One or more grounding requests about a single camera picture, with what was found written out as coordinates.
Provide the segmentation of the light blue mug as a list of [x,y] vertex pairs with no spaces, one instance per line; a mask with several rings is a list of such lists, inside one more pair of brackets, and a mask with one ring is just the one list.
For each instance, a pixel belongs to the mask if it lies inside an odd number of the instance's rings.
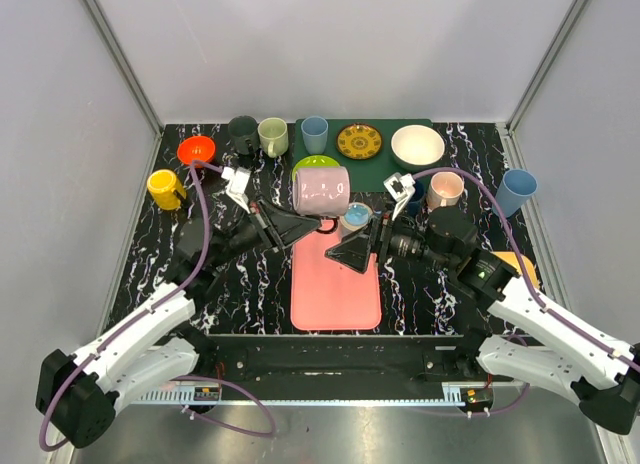
[[366,227],[372,217],[377,214],[367,204],[362,202],[352,202],[349,204],[347,212],[339,217],[339,234],[344,238],[352,233]]

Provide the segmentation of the purple mug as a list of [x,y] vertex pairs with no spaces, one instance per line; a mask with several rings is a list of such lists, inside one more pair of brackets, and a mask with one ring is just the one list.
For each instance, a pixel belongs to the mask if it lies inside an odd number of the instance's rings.
[[345,167],[303,167],[293,181],[293,208],[301,216],[340,218],[348,210],[350,194]]

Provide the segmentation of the navy blue mug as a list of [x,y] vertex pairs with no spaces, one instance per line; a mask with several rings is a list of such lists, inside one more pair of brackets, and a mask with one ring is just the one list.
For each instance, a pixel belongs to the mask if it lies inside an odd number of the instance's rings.
[[406,204],[404,212],[411,218],[417,217],[423,208],[425,199],[425,186],[421,181],[414,182],[414,193]]

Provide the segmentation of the light green mug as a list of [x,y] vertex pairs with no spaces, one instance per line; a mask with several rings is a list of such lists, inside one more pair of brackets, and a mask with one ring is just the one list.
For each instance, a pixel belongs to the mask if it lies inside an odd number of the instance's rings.
[[277,158],[287,152],[288,126],[283,119],[271,117],[262,120],[258,125],[258,135],[263,151],[270,158]]

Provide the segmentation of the grey mug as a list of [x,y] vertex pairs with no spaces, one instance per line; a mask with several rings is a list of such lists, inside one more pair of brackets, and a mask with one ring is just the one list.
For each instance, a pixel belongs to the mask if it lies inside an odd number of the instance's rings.
[[237,116],[228,124],[231,143],[241,155],[253,155],[260,147],[258,122],[251,116]]

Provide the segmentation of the pink mug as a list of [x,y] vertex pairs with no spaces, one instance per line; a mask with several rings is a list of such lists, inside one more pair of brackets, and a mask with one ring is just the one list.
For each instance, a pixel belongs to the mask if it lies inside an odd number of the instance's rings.
[[430,180],[426,195],[427,208],[456,205],[464,192],[464,180],[453,172],[438,172]]

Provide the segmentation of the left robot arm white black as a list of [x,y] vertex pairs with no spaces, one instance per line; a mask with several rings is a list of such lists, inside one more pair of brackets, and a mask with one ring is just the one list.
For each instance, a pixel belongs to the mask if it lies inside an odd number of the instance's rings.
[[158,289],[109,331],[66,354],[52,351],[42,361],[36,409],[44,420],[40,445],[55,428],[65,443],[93,444],[133,401],[167,381],[189,374],[196,380],[215,370],[212,344],[189,320],[211,301],[219,270],[254,249],[284,251],[321,226],[263,199],[224,232],[202,215],[181,229],[175,261]]

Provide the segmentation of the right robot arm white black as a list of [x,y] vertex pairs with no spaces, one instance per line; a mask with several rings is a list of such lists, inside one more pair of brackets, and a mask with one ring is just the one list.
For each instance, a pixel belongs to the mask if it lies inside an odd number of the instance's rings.
[[359,273],[372,257],[445,271],[458,300],[515,325],[541,345],[535,349],[471,329],[446,357],[445,370],[470,381],[484,373],[520,380],[576,404],[610,432],[632,430],[639,415],[639,348],[588,325],[537,290],[525,272],[482,249],[475,225],[458,208],[436,209],[423,227],[374,217],[325,255]]

